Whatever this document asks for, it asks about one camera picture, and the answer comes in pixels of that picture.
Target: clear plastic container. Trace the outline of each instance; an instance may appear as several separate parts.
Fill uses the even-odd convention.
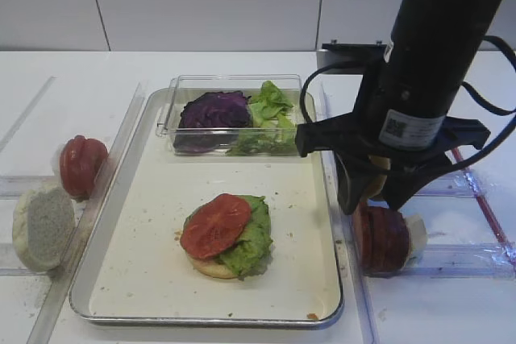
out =
[[[292,127],[276,127],[275,119],[267,127],[180,127],[181,113],[185,106],[205,93],[241,91],[250,99],[260,93],[266,81],[277,86],[292,103],[286,115]],[[170,103],[163,109],[166,115],[160,120],[160,133],[170,138],[170,148],[176,155],[296,156],[296,125],[302,122],[300,92],[301,79],[294,75],[180,76],[171,82]]]

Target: red tomato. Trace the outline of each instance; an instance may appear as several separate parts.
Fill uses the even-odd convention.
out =
[[[192,215],[181,246],[194,258],[213,258],[235,243],[250,219],[251,207],[244,199],[223,193]]]
[[[66,192],[71,197],[88,199],[105,159],[107,149],[100,141],[81,135],[69,140],[59,159],[61,181]]]

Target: white tray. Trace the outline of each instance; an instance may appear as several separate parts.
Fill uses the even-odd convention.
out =
[[[72,309],[115,325],[316,329],[335,322],[343,293],[320,154],[174,155],[153,130],[166,96],[164,89],[149,98],[77,269]],[[274,244],[262,276],[206,277],[175,240],[185,217],[220,193],[266,196]]]

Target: red cabbage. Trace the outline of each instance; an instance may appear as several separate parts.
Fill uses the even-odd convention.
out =
[[[248,99],[242,92],[208,92],[186,104],[179,128],[243,128],[251,126]],[[173,146],[188,153],[208,152],[221,144],[232,143],[237,134],[203,135],[177,132]]]

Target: white table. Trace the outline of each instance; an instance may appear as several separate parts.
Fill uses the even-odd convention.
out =
[[[0,139],[44,82],[49,77],[56,78],[0,153],[0,175],[50,175],[48,161],[56,146],[77,133],[102,139],[109,147],[140,81],[148,81],[149,95],[168,87],[170,79],[179,74],[296,73],[305,79],[316,67],[313,52],[0,52]],[[494,103],[507,109],[514,105],[516,76],[501,55],[479,54],[467,79]],[[352,108],[360,77],[321,76],[313,88],[317,100],[321,83],[331,115]],[[91,108],[93,102],[98,104],[95,109]],[[506,118],[496,118],[477,108],[462,92],[451,113],[479,118],[495,133],[506,122]],[[489,182],[490,203],[511,240],[516,235],[516,220],[512,214],[516,198],[511,194],[516,192],[511,173],[516,167],[510,158],[514,149],[516,136],[475,166],[478,174]],[[14,205],[14,201],[2,205],[2,214],[9,214]],[[482,237],[485,224],[480,224],[479,217],[472,218],[450,219],[449,226],[467,231],[471,238],[492,238]],[[2,223],[1,236],[9,238],[5,224]],[[0,278],[3,301],[0,338],[3,341],[15,343],[27,339],[44,295],[45,284],[40,281],[25,277]],[[343,282],[344,314],[335,325],[322,331],[101,329],[83,322],[65,302],[50,343],[367,342],[370,338],[362,335],[351,276],[344,276]],[[382,343],[514,342],[514,281],[409,277],[368,280],[367,284],[374,295],[372,302],[378,312],[375,324]]]

